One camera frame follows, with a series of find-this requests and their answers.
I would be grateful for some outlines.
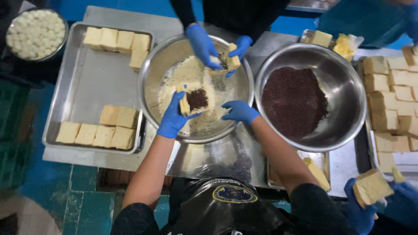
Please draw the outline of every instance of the black shirt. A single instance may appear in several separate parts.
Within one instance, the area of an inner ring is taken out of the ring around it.
[[[292,213],[289,218],[294,225],[296,234],[356,234],[348,228],[341,210],[333,203],[328,194],[317,185],[302,184],[298,186],[293,191],[290,200]],[[272,234],[271,232],[260,233],[256,231],[240,232],[242,234]],[[134,203],[124,208],[118,215],[111,234],[168,233],[160,233],[151,208],[142,203]]]
[[[170,0],[184,28],[196,19],[191,0]],[[203,0],[205,22],[247,35],[255,43],[281,15],[290,0]]]

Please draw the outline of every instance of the metal baking tray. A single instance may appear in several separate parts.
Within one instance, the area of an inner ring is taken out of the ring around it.
[[[302,33],[302,36],[299,38],[299,42],[309,43],[310,39],[314,36],[314,34],[315,34],[315,31],[310,30],[310,29],[305,29]],[[329,43],[328,48],[332,50],[335,45],[336,45],[336,40],[331,39],[331,42]]]
[[[130,55],[107,51],[94,51],[83,44],[87,27],[106,26],[76,22],[70,28],[64,57],[49,108],[42,142],[45,146],[67,148],[79,151],[131,154],[141,146],[141,124],[145,124],[138,103],[138,73],[129,67]],[[150,50],[154,35],[147,31],[130,30],[151,36]],[[130,150],[64,144],[55,142],[61,121],[99,124],[103,106],[117,105],[139,110],[138,126],[134,146]]]
[[[303,151],[297,150],[297,153],[298,153],[298,155],[301,159],[311,158],[313,160],[313,163],[315,163],[315,165],[317,165],[319,168],[321,168],[322,173],[326,177],[326,180],[328,181],[329,185],[332,187],[330,169],[329,169],[329,153],[328,152],[308,153],[308,152],[303,152]],[[269,164],[268,160],[267,160],[266,166],[267,166],[267,184],[268,184],[268,186],[270,186],[273,189],[285,190],[285,187],[283,187],[282,185],[277,184],[276,182],[274,182],[273,180],[270,179],[270,164]]]
[[[357,61],[357,65],[355,66],[357,73],[359,74],[361,80],[364,82],[364,67],[363,67],[363,60],[365,57],[361,57]],[[367,133],[367,143],[369,146],[369,156],[370,162],[373,168],[379,169],[379,161],[377,159],[377,151],[376,151],[376,143],[375,143],[375,135],[372,129],[372,121],[370,118],[369,109],[367,109],[366,120],[364,121],[366,126],[366,133]],[[393,153],[393,157],[395,159],[396,167],[402,174],[405,176],[407,180],[416,180],[418,178],[418,152],[410,152],[410,153]],[[393,176],[391,173],[384,173],[386,176]]]

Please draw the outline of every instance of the blue nitrile glove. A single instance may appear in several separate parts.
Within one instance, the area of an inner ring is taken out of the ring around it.
[[[385,215],[410,229],[418,229],[418,192],[408,182],[389,185],[395,194],[386,198]]]
[[[222,105],[222,108],[229,109],[228,114],[221,117],[222,120],[234,120],[245,122],[251,125],[252,121],[260,115],[255,108],[250,107],[245,101],[233,100],[228,101]]]
[[[344,192],[347,195],[348,207],[347,207],[347,222],[348,225],[356,230],[360,235],[369,234],[375,224],[375,213],[377,207],[375,205],[366,206],[363,209],[357,202],[354,196],[353,185],[356,182],[355,178],[351,178],[345,184]]]
[[[185,34],[189,39],[194,53],[206,67],[211,69],[221,69],[220,64],[210,61],[209,55],[218,57],[219,53],[216,51],[215,46],[212,43],[212,39],[199,24],[187,27]]]
[[[184,91],[179,93],[174,92],[173,98],[171,99],[171,102],[163,115],[160,128],[157,130],[157,134],[167,138],[175,138],[177,137],[177,133],[180,131],[181,128],[183,128],[187,120],[200,115],[200,113],[197,113],[192,116],[183,117],[180,114],[180,107],[178,105],[184,95]]]
[[[244,57],[245,52],[247,51],[248,47],[252,44],[252,39],[249,36],[240,36],[236,41],[235,45],[237,45],[237,49],[231,51],[228,56],[234,57],[238,56],[240,60]],[[230,77],[235,73],[236,69],[234,71],[231,71],[227,73],[226,77]]]

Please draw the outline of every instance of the chocolate filling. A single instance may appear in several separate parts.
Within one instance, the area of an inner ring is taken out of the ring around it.
[[[187,102],[190,105],[190,112],[208,106],[206,91],[202,88],[186,93]]]
[[[328,114],[328,100],[311,69],[276,69],[268,77],[262,100],[270,122],[291,140],[313,132]]]

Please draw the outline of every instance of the blue sleeve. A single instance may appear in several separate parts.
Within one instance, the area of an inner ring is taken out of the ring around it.
[[[111,235],[155,235],[158,234],[157,222],[151,208],[143,203],[134,203],[125,207],[112,226]]]
[[[418,44],[418,2],[408,6],[408,29],[406,33],[414,41],[414,45]]]

